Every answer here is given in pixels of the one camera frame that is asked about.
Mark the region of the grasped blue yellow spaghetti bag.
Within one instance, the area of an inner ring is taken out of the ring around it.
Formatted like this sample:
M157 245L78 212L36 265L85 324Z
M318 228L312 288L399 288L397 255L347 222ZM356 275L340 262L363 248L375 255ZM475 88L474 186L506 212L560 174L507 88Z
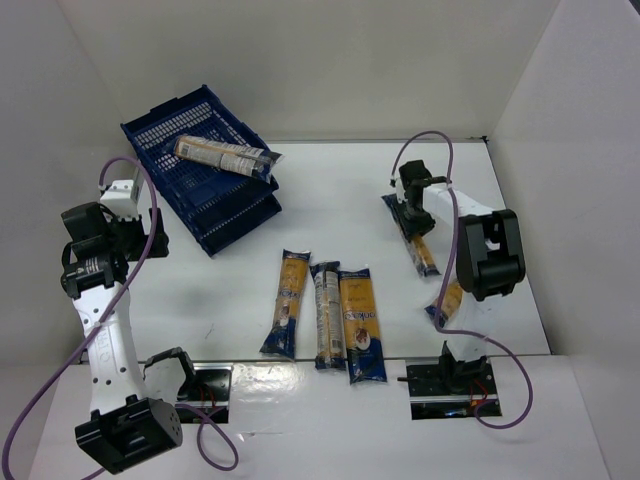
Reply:
M440 272L436 266L435 260L431 251L427 247L424 239L420 235L414 235L410 239L407 239L401 228L401 222L399 216L394 210L394 206L397 203L395 194L387 194L382 196L382 200L391 213L392 219L396 224L397 229L400 232L401 240L403 241L405 248L412 260L412 263L421 278L428 278L431 276L439 275Z

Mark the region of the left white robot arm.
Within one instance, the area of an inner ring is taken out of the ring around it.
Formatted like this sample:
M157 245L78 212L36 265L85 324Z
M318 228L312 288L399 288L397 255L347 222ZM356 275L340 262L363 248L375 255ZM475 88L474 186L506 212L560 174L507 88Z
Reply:
M82 322L91 368L90 418L75 429L77 445L116 475L181 445L175 405L195 382L180 347L138 362L130 323L131 262L165 258L161 224L153 236L142 219L125 220L90 202L61 218L71 240L63 250L61 285Z

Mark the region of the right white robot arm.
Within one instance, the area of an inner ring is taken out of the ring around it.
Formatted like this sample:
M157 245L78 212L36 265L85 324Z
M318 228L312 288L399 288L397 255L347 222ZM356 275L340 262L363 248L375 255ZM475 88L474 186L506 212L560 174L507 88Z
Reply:
M467 300L479 304L511 294L526 268L517 215L493 210L455 190L446 176L430 173L421 160L400 166L391 184L390 208L414 263L429 275L438 272L425 237L438 220L452 229L451 251L442 286L425 308L436 330L448 336L438 358L437 381L448 393L463 393L482 379L487 365L486 335L456 325Z

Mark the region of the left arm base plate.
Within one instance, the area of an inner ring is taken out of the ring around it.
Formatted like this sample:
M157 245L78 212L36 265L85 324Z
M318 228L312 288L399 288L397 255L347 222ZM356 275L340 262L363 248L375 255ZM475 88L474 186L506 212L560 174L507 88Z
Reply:
M233 366L231 363L195 363L195 379L178 394L179 403L188 404L217 424L229 421Z

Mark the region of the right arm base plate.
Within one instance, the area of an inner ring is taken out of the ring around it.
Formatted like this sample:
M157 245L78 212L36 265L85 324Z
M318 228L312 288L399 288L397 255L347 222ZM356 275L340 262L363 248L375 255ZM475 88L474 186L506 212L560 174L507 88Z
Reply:
M407 384L413 420L473 418L502 415L493 369L486 357L455 362L450 355L407 360L398 377Z

